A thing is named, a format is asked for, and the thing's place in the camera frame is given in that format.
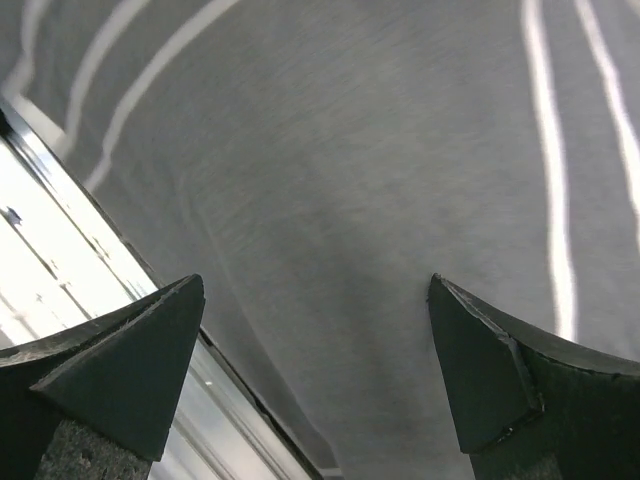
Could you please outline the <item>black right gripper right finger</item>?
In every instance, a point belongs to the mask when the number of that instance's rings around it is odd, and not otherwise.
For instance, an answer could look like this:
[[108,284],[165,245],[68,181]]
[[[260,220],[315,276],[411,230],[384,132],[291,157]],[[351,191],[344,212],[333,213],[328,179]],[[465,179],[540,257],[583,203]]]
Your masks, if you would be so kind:
[[476,478],[638,479],[638,363],[530,325],[438,274],[427,305]]

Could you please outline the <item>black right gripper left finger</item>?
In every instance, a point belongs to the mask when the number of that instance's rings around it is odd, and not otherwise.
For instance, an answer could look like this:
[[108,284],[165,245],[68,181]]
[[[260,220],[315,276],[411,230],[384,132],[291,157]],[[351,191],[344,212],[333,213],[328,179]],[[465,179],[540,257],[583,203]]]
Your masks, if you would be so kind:
[[2,478],[147,478],[165,450],[204,305],[194,274],[3,349]]

